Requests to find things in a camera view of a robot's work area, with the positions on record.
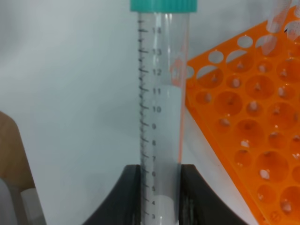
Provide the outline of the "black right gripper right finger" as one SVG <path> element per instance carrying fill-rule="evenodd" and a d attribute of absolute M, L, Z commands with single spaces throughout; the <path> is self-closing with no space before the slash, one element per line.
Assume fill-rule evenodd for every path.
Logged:
<path fill-rule="evenodd" d="M 210 188 L 194 165 L 184 164 L 180 174 L 180 225 L 245 225 Z"/>

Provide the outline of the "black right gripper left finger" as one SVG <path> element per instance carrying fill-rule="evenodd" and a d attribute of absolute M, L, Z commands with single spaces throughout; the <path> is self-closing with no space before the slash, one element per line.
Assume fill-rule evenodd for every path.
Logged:
<path fill-rule="evenodd" d="M 140 166 L 125 166 L 112 191 L 84 224 L 139 225 L 141 223 L 140 189 Z"/>

